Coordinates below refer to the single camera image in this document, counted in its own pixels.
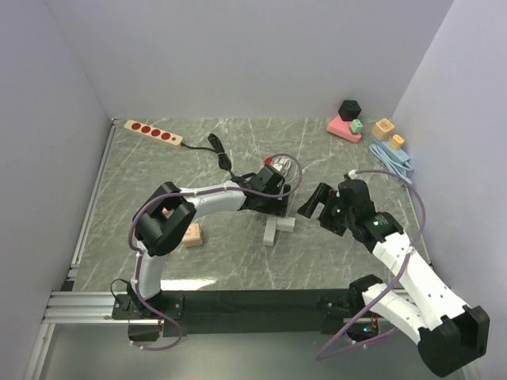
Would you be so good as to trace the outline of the white usb power strip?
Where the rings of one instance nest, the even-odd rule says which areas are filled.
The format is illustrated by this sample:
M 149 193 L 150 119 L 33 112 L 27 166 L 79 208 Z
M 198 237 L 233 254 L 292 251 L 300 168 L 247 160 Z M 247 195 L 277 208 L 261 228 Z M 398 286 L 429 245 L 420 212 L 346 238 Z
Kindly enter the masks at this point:
M 263 236 L 264 246 L 273 247 L 275 244 L 276 231 L 277 231 L 278 218 L 269 215 L 265 223 L 265 232 Z

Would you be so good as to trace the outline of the white charger plug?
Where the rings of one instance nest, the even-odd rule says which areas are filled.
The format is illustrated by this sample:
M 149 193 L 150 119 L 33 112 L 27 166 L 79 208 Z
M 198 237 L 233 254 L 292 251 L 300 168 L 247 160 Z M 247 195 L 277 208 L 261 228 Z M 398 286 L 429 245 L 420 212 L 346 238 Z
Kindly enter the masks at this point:
M 276 221 L 276 229 L 282 232 L 292 233 L 295 229 L 295 218 L 278 217 Z

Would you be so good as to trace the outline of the blue power strip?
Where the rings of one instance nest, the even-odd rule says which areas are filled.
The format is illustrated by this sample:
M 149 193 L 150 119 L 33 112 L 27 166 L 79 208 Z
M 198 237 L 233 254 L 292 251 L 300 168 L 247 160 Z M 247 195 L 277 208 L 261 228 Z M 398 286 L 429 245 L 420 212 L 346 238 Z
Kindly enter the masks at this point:
M 372 144 L 369 149 L 387 169 L 394 174 L 399 175 L 407 183 L 412 184 L 410 174 L 414 168 L 410 164 L 410 156 L 404 149 L 395 149 L 390 145 L 390 139 L 379 141 L 374 135 L 370 135 Z

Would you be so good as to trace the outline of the orange cube adapter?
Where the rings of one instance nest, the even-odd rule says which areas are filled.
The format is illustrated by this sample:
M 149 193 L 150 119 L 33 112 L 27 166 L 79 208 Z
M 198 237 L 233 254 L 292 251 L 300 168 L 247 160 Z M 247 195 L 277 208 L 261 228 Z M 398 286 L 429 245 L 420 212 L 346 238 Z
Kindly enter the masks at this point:
M 372 128 L 372 135 L 379 141 L 388 139 L 395 129 L 394 124 L 387 118 L 378 120 Z

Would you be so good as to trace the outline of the yellow plug adapter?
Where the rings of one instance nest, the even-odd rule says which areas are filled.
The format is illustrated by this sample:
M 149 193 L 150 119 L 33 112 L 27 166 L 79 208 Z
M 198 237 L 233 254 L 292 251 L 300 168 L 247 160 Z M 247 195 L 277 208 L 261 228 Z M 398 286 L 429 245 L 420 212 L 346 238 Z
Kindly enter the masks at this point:
M 393 135 L 390 140 L 390 147 L 393 150 L 401 150 L 405 139 L 401 135 Z

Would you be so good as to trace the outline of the beige pink cube adapter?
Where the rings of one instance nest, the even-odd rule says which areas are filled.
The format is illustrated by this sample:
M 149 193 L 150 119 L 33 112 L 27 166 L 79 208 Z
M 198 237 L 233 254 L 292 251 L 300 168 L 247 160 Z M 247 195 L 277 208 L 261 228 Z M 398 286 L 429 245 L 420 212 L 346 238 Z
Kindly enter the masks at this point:
M 203 245 L 203 235 L 201 232 L 199 223 L 192 223 L 186 230 L 185 235 L 182 239 L 182 244 L 186 248 L 192 248 Z

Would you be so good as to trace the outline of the beige red power strip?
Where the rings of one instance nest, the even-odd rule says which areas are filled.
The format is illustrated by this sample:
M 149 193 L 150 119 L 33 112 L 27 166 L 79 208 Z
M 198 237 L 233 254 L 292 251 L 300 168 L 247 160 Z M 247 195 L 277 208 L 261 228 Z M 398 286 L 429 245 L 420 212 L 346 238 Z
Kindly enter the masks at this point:
M 138 137 L 149 139 L 152 142 L 161 143 L 164 146 L 182 147 L 183 138 L 180 135 L 135 120 L 126 121 L 124 123 L 124 130 Z

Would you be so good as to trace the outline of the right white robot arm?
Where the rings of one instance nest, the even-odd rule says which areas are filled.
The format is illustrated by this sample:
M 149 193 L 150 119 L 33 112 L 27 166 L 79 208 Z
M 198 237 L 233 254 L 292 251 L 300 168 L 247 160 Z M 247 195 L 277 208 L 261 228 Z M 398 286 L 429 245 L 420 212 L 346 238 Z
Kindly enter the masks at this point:
M 350 231 L 394 274 L 389 284 L 373 275 L 350 284 L 348 307 L 354 315 L 336 337 L 373 312 L 408 336 L 424 364 L 441 378 L 486 354 L 487 312 L 469 306 L 440 279 L 398 221 L 375 209 L 367 184 L 355 171 L 337 188 L 321 183 L 298 212 L 310 218 L 318 204 L 323 205 L 318 217 L 322 228 L 339 236 Z

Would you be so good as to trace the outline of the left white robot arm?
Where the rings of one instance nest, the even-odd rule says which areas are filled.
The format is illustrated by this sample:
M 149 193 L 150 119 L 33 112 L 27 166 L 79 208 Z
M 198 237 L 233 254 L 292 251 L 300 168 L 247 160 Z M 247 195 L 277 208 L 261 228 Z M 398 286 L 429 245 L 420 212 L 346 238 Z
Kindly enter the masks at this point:
M 162 291 L 162 271 L 187 229 L 199 218 L 225 211 L 284 217 L 297 188 L 272 165 L 203 188 L 179 188 L 172 182 L 160 185 L 132 219 L 128 246 L 135 253 L 135 269 L 125 294 L 115 298 L 112 319 L 180 319 L 185 298 Z

